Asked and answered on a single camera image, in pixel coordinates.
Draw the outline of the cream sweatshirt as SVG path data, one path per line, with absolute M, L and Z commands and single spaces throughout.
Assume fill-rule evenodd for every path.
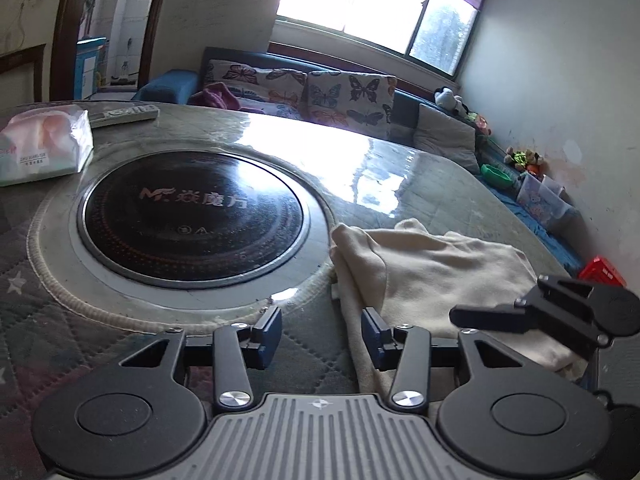
M 393 375 L 371 362 L 361 335 L 361 313 L 371 307 L 391 326 L 409 324 L 454 338 L 451 308 L 510 304 L 536 284 L 524 252 L 449 231 L 435 235 L 416 219 L 391 229 L 339 224 L 330 257 L 360 391 L 388 393 Z

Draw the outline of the red plastic stool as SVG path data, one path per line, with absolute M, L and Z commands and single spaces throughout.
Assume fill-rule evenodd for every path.
M 578 278 L 605 285 L 626 287 L 627 283 L 616 267 L 602 256 L 594 257 L 578 273 Z

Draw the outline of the clear plastic storage box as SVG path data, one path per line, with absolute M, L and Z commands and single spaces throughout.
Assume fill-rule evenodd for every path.
M 561 232 L 577 217 L 572 205 L 531 174 L 522 174 L 516 202 L 548 232 Z

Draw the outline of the black round induction cooktop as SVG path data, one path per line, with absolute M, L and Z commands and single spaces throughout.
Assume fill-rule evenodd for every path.
M 219 288 L 276 270 L 310 230 L 307 201 L 282 171 L 221 152 L 170 151 L 94 180 L 77 229 L 99 263 L 172 289 Z

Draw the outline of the green plastic bowl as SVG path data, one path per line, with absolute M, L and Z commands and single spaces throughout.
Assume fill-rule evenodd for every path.
M 514 181 L 510 174 L 507 174 L 496 166 L 489 164 L 480 166 L 480 175 L 488 185 L 496 190 L 505 191 L 513 188 Z

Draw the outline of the plush toys pile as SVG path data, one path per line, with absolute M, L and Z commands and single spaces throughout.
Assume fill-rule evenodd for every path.
M 514 150 L 512 146 L 506 149 L 503 162 L 518 172 L 528 172 L 533 176 L 539 176 L 544 166 L 544 159 L 537 152 L 530 148 L 524 151 Z

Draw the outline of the grey plain cushion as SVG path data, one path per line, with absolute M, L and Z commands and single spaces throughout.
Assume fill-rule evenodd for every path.
M 420 105 L 413 145 L 421 151 L 448 158 L 471 174 L 480 173 L 475 155 L 475 129 L 434 107 Z

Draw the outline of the black white plush toy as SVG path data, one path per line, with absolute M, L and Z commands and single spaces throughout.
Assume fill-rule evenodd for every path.
M 457 96 L 450 88 L 442 87 L 434 91 L 435 104 L 446 110 L 448 113 L 454 116 L 466 116 L 469 114 L 469 109 L 462 101 L 461 96 Z

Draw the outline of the butterfly cushion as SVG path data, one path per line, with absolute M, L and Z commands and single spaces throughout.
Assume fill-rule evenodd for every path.
M 292 68 L 259 68 L 240 62 L 210 60 L 204 88 L 222 84 L 240 110 L 302 120 L 307 74 Z
M 386 139 L 397 78 L 385 74 L 314 70 L 307 79 L 307 113 L 322 126 Z

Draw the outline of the butterfly cushion left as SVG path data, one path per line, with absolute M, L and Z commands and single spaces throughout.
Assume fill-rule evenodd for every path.
M 204 88 L 222 84 L 240 110 L 302 120 L 307 74 L 292 68 L 259 68 L 240 62 L 210 60 Z

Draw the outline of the pink tissue pack far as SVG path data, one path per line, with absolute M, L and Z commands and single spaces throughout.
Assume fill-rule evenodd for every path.
M 89 113 L 78 105 L 17 114 L 1 130 L 1 185 L 78 174 L 92 151 Z

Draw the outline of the blue corner sofa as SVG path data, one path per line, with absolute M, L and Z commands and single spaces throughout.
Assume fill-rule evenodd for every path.
M 575 209 L 526 170 L 488 159 L 487 136 L 462 107 L 448 110 L 442 89 L 422 100 L 394 75 L 342 70 L 299 58 L 208 47 L 198 72 L 170 70 L 143 86 L 138 101 L 218 107 L 303 120 L 404 144 L 448 158 L 479 178 L 540 238 L 571 276 L 585 263 L 559 238 Z

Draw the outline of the blue white small cabinet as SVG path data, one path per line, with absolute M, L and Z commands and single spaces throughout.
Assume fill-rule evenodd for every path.
M 104 36 L 89 37 L 77 41 L 74 75 L 74 99 L 90 98 L 96 92 L 96 71 L 107 39 Z

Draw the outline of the window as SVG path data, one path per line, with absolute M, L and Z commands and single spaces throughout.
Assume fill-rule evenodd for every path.
M 452 77 L 484 0 L 280 0 L 278 17 L 355 38 Z

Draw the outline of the dark wooden door frame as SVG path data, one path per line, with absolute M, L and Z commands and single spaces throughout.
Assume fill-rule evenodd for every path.
M 81 100 L 127 101 L 150 80 L 163 0 L 60 0 L 50 61 L 49 99 L 74 100 L 76 44 L 104 36 L 96 92 Z

